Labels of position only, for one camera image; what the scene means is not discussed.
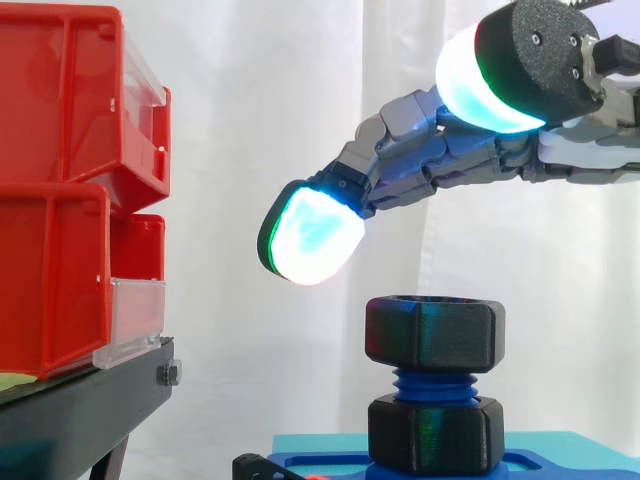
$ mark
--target black shelf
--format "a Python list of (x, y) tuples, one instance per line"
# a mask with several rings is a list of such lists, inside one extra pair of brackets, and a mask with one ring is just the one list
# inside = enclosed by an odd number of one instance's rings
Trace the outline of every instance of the black shelf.
[(171, 397), (161, 381), (173, 339), (110, 370), (72, 374), (0, 392), (0, 479), (116, 479), (126, 439)]

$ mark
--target bolt head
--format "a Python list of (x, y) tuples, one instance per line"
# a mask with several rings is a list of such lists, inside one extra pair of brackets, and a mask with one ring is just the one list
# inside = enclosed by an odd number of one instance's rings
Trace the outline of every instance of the bolt head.
[(425, 373), (486, 373), (504, 357), (498, 302), (395, 296), (367, 304), (365, 352), (374, 362)]
[(162, 373), (162, 384), (164, 386), (178, 386), (182, 380), (182, 362), (172, 358), (164, 365)]

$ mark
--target robotic hand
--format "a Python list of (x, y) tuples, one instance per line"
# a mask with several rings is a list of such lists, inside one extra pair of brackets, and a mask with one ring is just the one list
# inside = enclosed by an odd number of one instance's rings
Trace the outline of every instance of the robotic hand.
[(437, 87), (387, 103), (326, 168), (285, 187), (258, 236), (262, 264), (318, 283), (346, 262), (376, 210), (438, 188), (640, 179), (638, 96), (614, 73), (640, 73), (640, 46), (600, 40), (577, 8), (520, 0), (497, 10), (445, 46)]

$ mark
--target red object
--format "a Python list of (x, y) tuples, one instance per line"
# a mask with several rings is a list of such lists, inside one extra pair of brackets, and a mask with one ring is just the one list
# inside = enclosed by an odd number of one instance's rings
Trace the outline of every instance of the red object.
[(111, 7), (0, 3), (0, 181), (91, 182), (132, 213), (169, 195), (171, 96)]
[(0, 3), (0, 66), (0, 373), (155, 348), (169, 91), (110, 7)]
[(109, 203), (98, 185), (0, 184), (0, 372), (90, 361), (111, 340), (112, 273), (162, 278), (162, 218)]

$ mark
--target white backdrop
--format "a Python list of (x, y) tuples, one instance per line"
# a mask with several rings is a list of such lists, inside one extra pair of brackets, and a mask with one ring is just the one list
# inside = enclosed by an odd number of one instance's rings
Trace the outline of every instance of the white backdrop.
[(113, 2), (173, 91), (172, 194), (153, 211), (167, 220), (166, 333), (184, 364), (131, 436), (124, 479), (229, 478), (232, 458), (268, 453), (274, 434), (364, 432), (393, 378), (364, 356), (364, 306), (416, 291), (505, 304), (507, 357), (480, 387), (508, 428), (640, 453), (636, 185), (442, 191), (428, 210), (377, 215), (348, 268), (313, 288), (256, 258), (280, 189), (385, 101), (428, 89), (444, 40), (502, 3)]

